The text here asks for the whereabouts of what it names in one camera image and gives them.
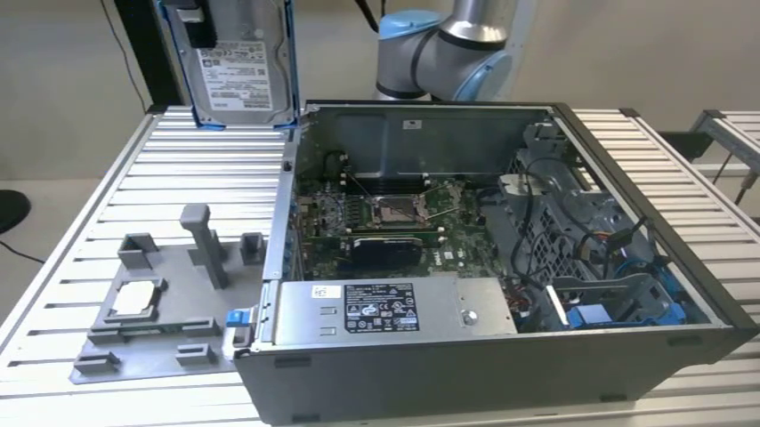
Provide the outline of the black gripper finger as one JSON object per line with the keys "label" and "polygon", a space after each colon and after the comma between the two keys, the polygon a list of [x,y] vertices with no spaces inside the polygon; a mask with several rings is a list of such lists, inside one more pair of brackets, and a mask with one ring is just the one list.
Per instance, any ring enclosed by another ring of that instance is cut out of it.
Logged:
{"label": "black gripper finger", "polygon": [[215,47],[215,28],[212,19],[201,7],[180,10],[187,39],[192,48]]}

